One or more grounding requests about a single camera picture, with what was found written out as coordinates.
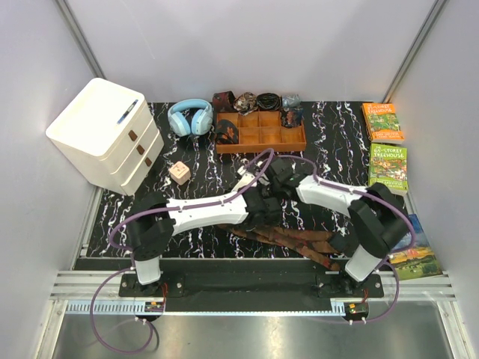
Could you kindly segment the brown floral long tie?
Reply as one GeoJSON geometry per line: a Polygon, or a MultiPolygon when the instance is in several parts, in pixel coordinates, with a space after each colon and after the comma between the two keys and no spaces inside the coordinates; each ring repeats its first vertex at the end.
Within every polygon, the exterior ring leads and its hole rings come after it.
{"type": "Polygon", "coordinates": [[[231,224],[220,224],[217,227],[245,239],[288,248],[330,271],[340,270],[340,265],[328,257],[328,254],[339,254],[339,251],[329,243],[333,237],[332,232],[271,226],[247,231],[231,224]]]}

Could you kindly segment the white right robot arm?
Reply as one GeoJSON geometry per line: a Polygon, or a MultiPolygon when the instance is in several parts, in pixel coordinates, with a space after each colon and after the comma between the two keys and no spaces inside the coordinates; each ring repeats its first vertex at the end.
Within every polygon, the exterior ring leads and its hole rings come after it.
{"type": "Polygon", "coordinates": [[[350,219],[359,245],[344,266],[340,288],[357,296],[367,286],[367,277],[392,253],[406,234],[415,239],[407,211],[385,185],[345,185],[320,178],[316,171],[301,173],[284,160],[274,158],[264,172],[272,193],[308,205],[339,212],[350,219]]]}

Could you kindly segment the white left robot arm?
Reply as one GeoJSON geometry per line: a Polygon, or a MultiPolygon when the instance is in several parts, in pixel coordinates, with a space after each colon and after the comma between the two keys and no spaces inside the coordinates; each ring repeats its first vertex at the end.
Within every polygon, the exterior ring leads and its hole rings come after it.
{"type": "Polygon", "coordinates": [[[263,197],[255,186],[242,194],[232,191],[194,200],[154,195],[143,202],[139,211],[147,214],[134,214],[134,220],[126,225],[126,232],[137,274],[135,287],[146,296],[155,295],[161,289],[159,257],[171,237],[219,224],[232,224],[246,231],[274,227],[282,216],[281,201],[276,197],[263,197]]]}

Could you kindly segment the black orange-leaf rolled tie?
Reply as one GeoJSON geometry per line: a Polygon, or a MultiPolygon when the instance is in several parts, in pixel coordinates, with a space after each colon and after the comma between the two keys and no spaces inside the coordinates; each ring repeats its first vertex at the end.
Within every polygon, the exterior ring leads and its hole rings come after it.
{"type": "Polygon", "coordinates": [[[238,144],[239,130],[230,120],[221,119],[216,124],[216,143],[217,144],[238,144]]]}

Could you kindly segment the grey blue rolled tie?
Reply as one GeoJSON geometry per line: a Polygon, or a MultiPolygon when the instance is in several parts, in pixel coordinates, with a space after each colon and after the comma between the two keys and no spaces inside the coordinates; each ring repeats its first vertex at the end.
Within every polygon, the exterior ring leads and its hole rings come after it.
{"type": "Polygon", "coordinates": [[[301,99],[297,93],[289,93],[281,97],[281,106],[283,108],[296,108],[300,105],[301,99]]]}

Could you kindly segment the brown patterned rolled tie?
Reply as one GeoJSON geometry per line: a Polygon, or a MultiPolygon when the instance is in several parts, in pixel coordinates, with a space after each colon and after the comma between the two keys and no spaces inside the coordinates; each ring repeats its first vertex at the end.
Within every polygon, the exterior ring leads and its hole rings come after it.
{"type": "Polygon", "coordinates": [[[251,92],[245,92],[234,100],[233,107],[239,114],[246,116],[258,109],[257,96],[251,92]]]}

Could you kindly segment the black marble pattern mat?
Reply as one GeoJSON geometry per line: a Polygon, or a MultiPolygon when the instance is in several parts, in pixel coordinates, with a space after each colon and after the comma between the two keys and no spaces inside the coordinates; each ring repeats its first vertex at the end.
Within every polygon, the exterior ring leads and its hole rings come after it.
{"type": "MultiPolygon", "coordinates": [[[[237,181],[237,169],[253,159],[252,154],[218,154],[210,133],[198,140],[178,138],[168,129],[166,102],[150,104],[165,146],[153,169],[135,195],[125,197],[104,191],[96,218],[83,250],[84,257],[121,258],[126,253],[108,241],[112,229],[131,216],[132,206],[147,194],[161,192],[166,197],[189,199],[223,194],[237,181]],[[178,185],[169,168],[183,162],[191,179],[178,185]]],[[[317,164],[319,175],[350,185],[367,185],[370,140],[360,102],[317,101],[303,103],[306,148],[299,156],[317,164]]],[[[297,258],[288,248],[267,245],[236,236],[217,227],[203,227],[173,237],[164,253],[168,258],[297,258]]]]}

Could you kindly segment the pink cube power adapter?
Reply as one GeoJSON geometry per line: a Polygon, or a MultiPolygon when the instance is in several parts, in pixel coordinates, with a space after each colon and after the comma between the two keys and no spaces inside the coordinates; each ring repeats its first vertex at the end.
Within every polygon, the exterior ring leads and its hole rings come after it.
{"type": "Polygon", "coordinates": [[[191,179],[191,171],[183,162],[176,162],[169,168],[168,172],[178,185],[183,185],[191,179]]]}

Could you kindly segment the dark red rolled tie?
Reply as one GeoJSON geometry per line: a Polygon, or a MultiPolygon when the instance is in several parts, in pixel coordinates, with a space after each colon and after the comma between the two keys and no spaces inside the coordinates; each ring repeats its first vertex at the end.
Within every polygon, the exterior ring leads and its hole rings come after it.
{"type": "Polygon", "coordinates": [[[214,93],[212,98],[212,107],[218,113],[232,113],[237,110],[234,108],[236,97],[234,93],[229,91],[214,93]]]}

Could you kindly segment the green treehouse book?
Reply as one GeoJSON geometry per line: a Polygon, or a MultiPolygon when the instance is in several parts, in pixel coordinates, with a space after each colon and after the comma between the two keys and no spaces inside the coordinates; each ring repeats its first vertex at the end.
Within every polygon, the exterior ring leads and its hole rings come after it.
{"type": "Polygon", "coordinates": [[[368,185],[382,183],[391,193],[404,196],[409,190],[407,149],[373,143],[370,146],[368,185]]]}

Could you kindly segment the light blue headphones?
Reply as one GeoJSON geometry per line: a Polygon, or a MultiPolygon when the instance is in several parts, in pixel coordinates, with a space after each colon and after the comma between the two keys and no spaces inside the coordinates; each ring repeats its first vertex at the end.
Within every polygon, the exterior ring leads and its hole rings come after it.
{"type": "Polygon", "coordinates": [[[202,99],[186,99],[168,110],[168,123],[179,137],[207,134],[213,125],[213,107],[202,99]]]}

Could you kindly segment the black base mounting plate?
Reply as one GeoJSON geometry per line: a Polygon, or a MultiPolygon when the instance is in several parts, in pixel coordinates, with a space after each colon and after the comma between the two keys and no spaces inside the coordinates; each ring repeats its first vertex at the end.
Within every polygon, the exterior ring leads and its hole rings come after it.
{"type": "Polygon", "coordinates": [[[326,313],[333,310],[334,299],[384,296],[377,274],[356,283],[307,260],[163,260],[160,265],[161,278],[151,284],[124,274],[119,296],[164,295],[170,313],[326,313]]]}

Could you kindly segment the orange treehouse book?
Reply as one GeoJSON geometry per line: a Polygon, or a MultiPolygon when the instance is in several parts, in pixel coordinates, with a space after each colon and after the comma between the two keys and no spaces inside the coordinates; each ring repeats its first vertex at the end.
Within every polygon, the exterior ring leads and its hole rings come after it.
{"type": "Polygon", "coordinates": [[[393,104],[364,102],[361,109],[372,143],[402,144],[404,142],[404,134],[393,104]]]}

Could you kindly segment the blue pen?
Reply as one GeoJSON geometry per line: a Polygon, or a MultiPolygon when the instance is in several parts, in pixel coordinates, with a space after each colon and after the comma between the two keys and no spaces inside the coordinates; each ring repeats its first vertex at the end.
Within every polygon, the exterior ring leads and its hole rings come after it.
{"type": "Polygon", "coordinates": [[[138,103],[138,99],[135,99],[131,105],[126,109],[126,111],[120,116],[117,121],[117,124],[121,124],[129,115],[129,113],[135,108],[136,104],[138,103]]]}

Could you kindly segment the white three-drawer cabinet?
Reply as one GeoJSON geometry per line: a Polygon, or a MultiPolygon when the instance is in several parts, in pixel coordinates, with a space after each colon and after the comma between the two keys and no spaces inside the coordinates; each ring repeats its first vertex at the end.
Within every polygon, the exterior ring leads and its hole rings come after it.
{"type": "Polygon", "coordinates": [[[136,193],[164,146],[144,95],[101,78],[85,85],[46,136],[89,183],[126,196],[136,193]]]}

